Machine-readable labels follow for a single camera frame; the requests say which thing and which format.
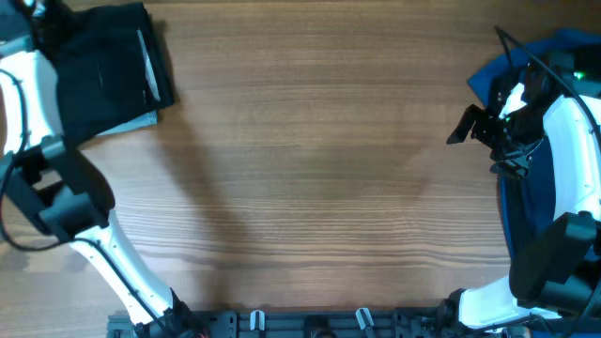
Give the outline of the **black shorts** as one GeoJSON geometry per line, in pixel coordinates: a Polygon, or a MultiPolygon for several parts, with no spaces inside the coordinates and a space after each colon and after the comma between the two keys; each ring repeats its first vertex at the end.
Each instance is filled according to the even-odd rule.
{"type": "Polygon", "coordinates": [[[143,3],[76,12],[63,5],[45,28],[45,51],[58,75],[59,114],[71,143],[174,104],[162,49],[143,3]]]}

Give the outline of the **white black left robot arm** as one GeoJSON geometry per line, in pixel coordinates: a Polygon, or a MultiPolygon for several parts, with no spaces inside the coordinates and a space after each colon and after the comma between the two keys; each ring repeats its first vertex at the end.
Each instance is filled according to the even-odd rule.
{"type": "Polygon", "coordinates": [[[61,1],[1,5],[6,139],[1,195],[52,240],[84,256],[126,306],[137,337],[180,337],[193,315],[118,224],[105,176],[80,151],[104,132],[143,127],[174,102],[141,2],[75,11],[61,1]]]}

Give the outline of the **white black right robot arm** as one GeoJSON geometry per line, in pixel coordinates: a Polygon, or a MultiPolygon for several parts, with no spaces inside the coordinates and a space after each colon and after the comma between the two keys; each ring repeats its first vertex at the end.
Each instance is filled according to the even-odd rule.
{"type": "Polygon", "coordinates": [[[505,277],[459,291],[439,322],[470,332],[513,324],[600,330],[600,49],[552,50],[496,77],[448,137],[489,148],[499,177],[505,277]]]}

